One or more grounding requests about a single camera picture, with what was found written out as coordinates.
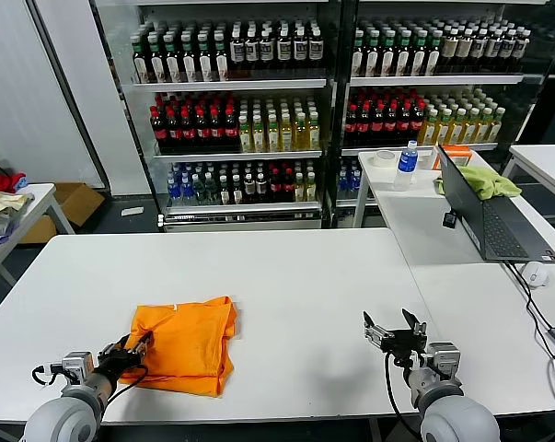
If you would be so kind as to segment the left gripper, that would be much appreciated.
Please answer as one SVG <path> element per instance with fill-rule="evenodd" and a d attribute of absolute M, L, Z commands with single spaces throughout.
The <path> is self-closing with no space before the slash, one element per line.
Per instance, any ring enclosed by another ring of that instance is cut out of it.
<path fill-rule="evenodd" d="M 154 341 L 153 333 L 148 331 L 141 336 L 132 347 L 131 352 L 124 349 L 129 337 L 129 334 L 122 336 L 115 343 L 116 349 L 98 354 L 98 366 L 94 369 L 96 373 L 108 378 L 119 378 L 126 370 L 141 364 L 140 355 L 145 355 L 148 347 Z"/>

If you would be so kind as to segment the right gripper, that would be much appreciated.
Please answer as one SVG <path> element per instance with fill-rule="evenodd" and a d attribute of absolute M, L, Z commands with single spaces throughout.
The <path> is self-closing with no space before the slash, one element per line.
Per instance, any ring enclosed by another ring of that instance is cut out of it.
<path fill-rule="evenodd" d="M 413 366 L 412 354 L 422 355 L 425 353 L 427 324 L 420 322 L 413 313 L 405 308 L 401 312 L 408 324 L 408 329 L 387 331 L 375 324 L 371 316 L 364 311 L 364 337 L 372 345 L 382 344 L 382 352 L 393 355 L 395 366 Z"/>

